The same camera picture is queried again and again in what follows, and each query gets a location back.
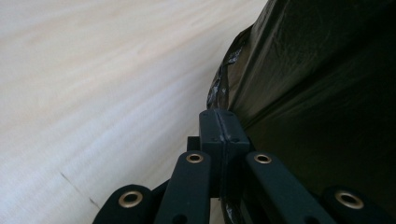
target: metal grommet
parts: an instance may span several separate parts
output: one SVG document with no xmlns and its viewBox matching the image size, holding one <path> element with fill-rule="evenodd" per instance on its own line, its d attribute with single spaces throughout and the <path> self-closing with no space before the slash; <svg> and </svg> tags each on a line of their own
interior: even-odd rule
<svg viewBox="0 0 396 224">
<path fill-rule="evenodd" d="M 342 205 L 353 209 L 362 209 L 364 206 L 360 198 L 345 190 L 338 190 L 335 192 L 335 199 Z"/>
<path fill-rule="evenodd" d="M 122 194 L 119 198 L 119 204 L 124 208 L 135 207 L 143 200 L 143 195 L 139 191 L 131 190 Z"/>
<path fill-rule="evenodd" d="M 262 164 L 267 164 L 267 163 L 270 163 L 272 161 L 271 158 L 269 158 L 268 156 L 266 156 L 264 154 L 256 155 L 254 157 L 254 160 L 256 162 L 259 162 L 259 163 L 262 163 Z"/>
<path fill-rule="evenodd" d="M 204 157 L 199 154 L 190 154 L 187 156 L 187 161 L 191 163 L 198 163 L 204 160 Z"/>
</svg>

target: wood grain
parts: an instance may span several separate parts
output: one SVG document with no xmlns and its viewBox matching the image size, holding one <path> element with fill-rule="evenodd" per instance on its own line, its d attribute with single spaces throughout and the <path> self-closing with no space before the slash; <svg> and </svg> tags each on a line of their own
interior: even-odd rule
<svg viewBox="0 0 396 224">
<path fill-rule="evenodd" d="M 115 189 L 168 179 L 264 4 L 1 1 L 0 223 L 92 223 Z"/>
</svg>

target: scratch on floor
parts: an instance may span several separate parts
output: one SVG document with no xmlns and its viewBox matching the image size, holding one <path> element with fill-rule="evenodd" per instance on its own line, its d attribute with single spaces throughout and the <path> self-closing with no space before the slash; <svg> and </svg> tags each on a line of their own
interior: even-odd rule
<svg viewBox="0 0 396 224">
<path fill-rule="evenodd" d="M 69 184 L 70 184 L 71 186 L 73 186 L 73 188 L 74 188 L 78 193 L 81 194 L 81 191 L 79 191 L 79 189 L 76 187 L 76 185 L 74 185 L 74 184 L 64 175 L 64 173 L 62 173 L 62 172 L 60 172 L 60 173 L 61 173 L 61 176 L 62 176 L 67 182 L 69 182 Z"/>
<path fill-rule="evenodd" d="M 73 186 L 73 188 L 74 188 L 79 194 L 83 195 L 82 192 L 77 188 L 77 186 L 74 185 L 74 184 L 69 180 L 69 178 L 67 178 L 66 175 L 64 175 L 64 173 L 62 173 L 62 172 L 60 172 L 60 173 L 61 173 L 61 176 L 62 176 L 71 186 Z M 90 199 L 91 204 L 95 205 L 95 207 L 97 207 L 97 208 L 100 210 L 99 204 L 96 203 L 92 198 L 90 198 L 90 197 L 88 197 L 88 198 Z"/>
<path fill-rule="evenodd" d="M 89 198 L 89 199 L 90 199 L 90 202 L 91 202 L 93 205 L 95 205 L 95 206 L 100 210 L 99 204 L 96 203 L 92 198 Z"/>
</svg>

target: wooden floor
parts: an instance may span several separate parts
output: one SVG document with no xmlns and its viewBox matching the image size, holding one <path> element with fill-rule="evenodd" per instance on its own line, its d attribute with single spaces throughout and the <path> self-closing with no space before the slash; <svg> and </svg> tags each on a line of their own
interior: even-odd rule
<svg viewBox="0 0 396 224">
<path fill-rule="evenodd" d="M 168 179 L 264 4 L 1 1 L 0 223 L 92 223 L 115 189 Z"/>
</svg>

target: light wood surface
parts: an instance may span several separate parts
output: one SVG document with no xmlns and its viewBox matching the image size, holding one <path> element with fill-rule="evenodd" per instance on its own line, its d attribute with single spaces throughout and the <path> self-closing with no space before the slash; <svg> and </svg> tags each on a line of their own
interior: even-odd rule
<svg viewBox="0 0 396 224">
<path fill-rule="evenodd" d="M 1 1 L 0 223 L 92 223 L 114 190 L 168 179 L 264 4 Z"/>
</svg>

